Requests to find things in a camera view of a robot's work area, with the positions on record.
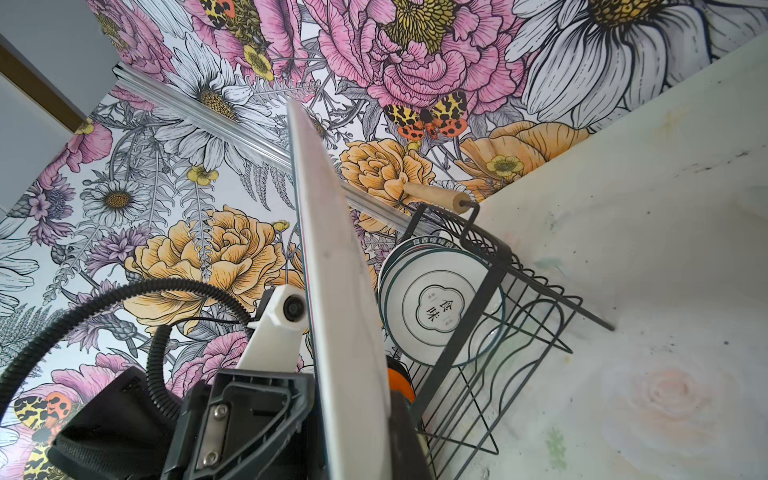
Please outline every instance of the metal screw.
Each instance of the metal screw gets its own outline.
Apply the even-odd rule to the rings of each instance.
[[[212,467],[219,462],[219,454],[216,452],[208,452],[203,458],[203,467]]]
[[[214,418],[216,420],[224,420],[229,414],[230,408],[224,403],[220,403],[214,408]]]

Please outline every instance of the wallpaper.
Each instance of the wallpaper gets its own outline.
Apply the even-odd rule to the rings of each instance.
[[[303,102],[339,178],[400,210],[417,200],[406,181],[484,200],[768,25],[768,0],[88,4],[123,62],[269,142],[287,146],[286,98]],[[350,215],[375,286],[394,231]],[[61,312],[139,279],[206,280],[254,311],[266,288],[303,285],[298,233],[289,175],[115,88],[0,223],[0,368]],[[6,413],[0,478],[65,478],[48,443],[143,368],[154,329],[226,315],[162,293],[80,325]],[[237,326],[180,324],[168,388],[234,366],[246,341]]]

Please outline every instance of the plate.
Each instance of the plate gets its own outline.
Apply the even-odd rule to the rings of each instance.
[[[488,267],[463,250],[435,248],[403,257],[402,265],[393,266],[390,273],[391,278],[382,285],[384,301],[379,305],[384,326],[409,358],[434,366]],[[503,299],[499,288],[453,366],[478,358],[496,340],[502,330],[499,320],[505,315]]]
[[[382,262],[382,267],[379,269],[379,282],[378,282],[378,290],[381,292],[381,285],[383,282],[383,278],[386,276],[387,270],[397,262],[397,260],[402,257],[408,250],[414,248],[414,247],[421,247],[421,246],[427,246],[429,247],[450,247],[450,248],[458,248],[458,245],[453,243],[451,240],[448,240],[447,238],[439,237],[437,235],[422,235],[420,237],[411,237],[408,240],[398,243],[395,248],[392,249],[392,251],[389,252],[389,254],[386,256],[384,261]]]

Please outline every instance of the cable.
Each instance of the cable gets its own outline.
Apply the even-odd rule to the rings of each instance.
[[[226,291],[208,283],[180,278],[159,278],[143,280],[120,286],[76,306],[40,332],[5,368],[0,376],[0,420],[8,410],[13,395],[21,388],[35,365],[78,324],[114,305],[137,295],[147,293],[182,291],[196,293],[221,302],[230,309],[243,325],[251,321],[248,311]]]
[[[157,410],[172,422],[176,422],[179,419],[179,415],[181,415],[181,400],[168,392],[168,389],[165,388],[163,358],[165,357],[165,349],[168,346],[170,333],[173,331],[174,326],[190,320],[208,320],[215,323],[228,324],[240,323],[236,320],[220,320],[207,316],[190,316],[176,320],[168,325],[161,325],[155,330],[152,344],[149,347],[149,352],[147,352],[147,390],[150,399],[152,399],[152,403]]]

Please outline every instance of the black wire dish rack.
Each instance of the black wire dish rack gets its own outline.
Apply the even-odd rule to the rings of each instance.
[[[494,428],[552,348],[573,353],[560,335],[577,313],[614,330],[610,323],[583,309],[582,298],[565,295],[563,287],[523,267],[506,243],[477,227],[477,203],[465,206],[472,208],[468,219],[428,204],[411,206],[411,223],[398,239],[398,243],[409,239],[421,222],[434,234],[450,236],[488,267],[434,366],[419,364],[399,350],[403,354],[399,360],[416,392],[411,421],[425,436],[435,478],[460,477],[478,452],[499,454]],[[503,318],[484,311],[499,288],[505,296]],[[475,355],[469,355],[472,361],[454,367],[461,350],[477,343],[467,339],[483,322],[498,324],[492,343],[480,342]]]

